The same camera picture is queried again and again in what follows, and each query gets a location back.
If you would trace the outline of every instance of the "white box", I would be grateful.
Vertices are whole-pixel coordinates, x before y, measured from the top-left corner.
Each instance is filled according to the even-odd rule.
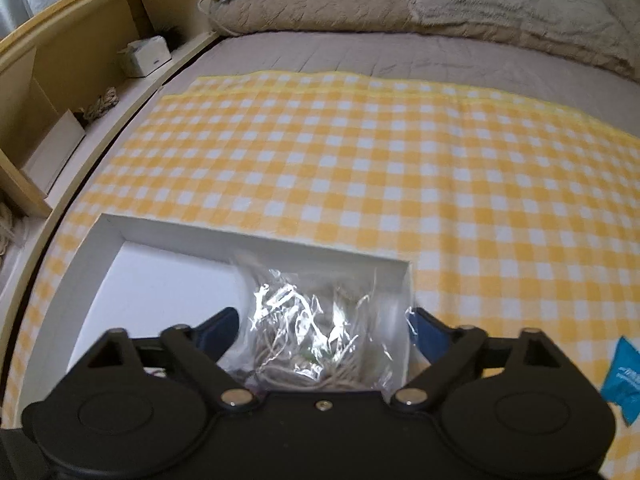
[[[285,242],[259,236],[103,214],[62,277],[29,360],[18,407],[42,400],[67,369],[104,333],[121,326],[132,337],[198,325],[233,306],[247,316],[250,294],[231,264],[238,251],[283,272],[344,272],[376,276],[386,309],[376,339],[394,362],[399,388],[406,379],[409,334],[404,311],[412,304],[408,262]]]
[[[44,194],[49,194],[69,157],[84,139],[84,128],[67,110],[48,131],[33,155],[22,167],[22,172]]]
[[[171,59],[162,36],[136,40],[118,52],[120,67],[127,77],[146,77]]]

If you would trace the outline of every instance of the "screw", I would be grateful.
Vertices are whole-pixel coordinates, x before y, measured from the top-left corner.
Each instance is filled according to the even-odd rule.
[[[244,406],[254,400],[253,394],[244,388],[233,388],[224,392],[220,399],[229,406]]]
[[[424,390],[418,388],[403,388],[396,392],[396,400],[405,406],[413,406],[414,404],[422,404],[429,396]]]
[[[316,402],[316,408],[321,412],[328,412],[334,404],[330,400],[318,400]]]

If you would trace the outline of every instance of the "blue wrapper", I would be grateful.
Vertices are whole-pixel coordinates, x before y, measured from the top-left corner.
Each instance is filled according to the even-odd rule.
[[[621,337],[611,368],[600,391],[605,400],[622,408],[622,417],[628,425],[634,423],[640,413],[640,352]]]

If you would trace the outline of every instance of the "clear plastic bag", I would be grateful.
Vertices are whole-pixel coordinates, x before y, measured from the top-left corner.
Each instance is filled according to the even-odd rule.
[[[238,340],[219,362],[225,370],[257,393],[392,393],[394,359],[404,356],[376,337],[388,304],[376,293],[375,274],[288,273],[240,261],[254,293]]]

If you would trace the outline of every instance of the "checkered tablecloth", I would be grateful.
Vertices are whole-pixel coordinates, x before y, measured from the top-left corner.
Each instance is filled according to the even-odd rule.
[[[197,79],[66,215],[18,336],[5,425],[56,287],[101,212],[411,260],[418,302],[492,335],[542,327],[596,386],[640,344],[640,142],[504,92],[345,73]],[[640,475],[640,422],[604,466]]]

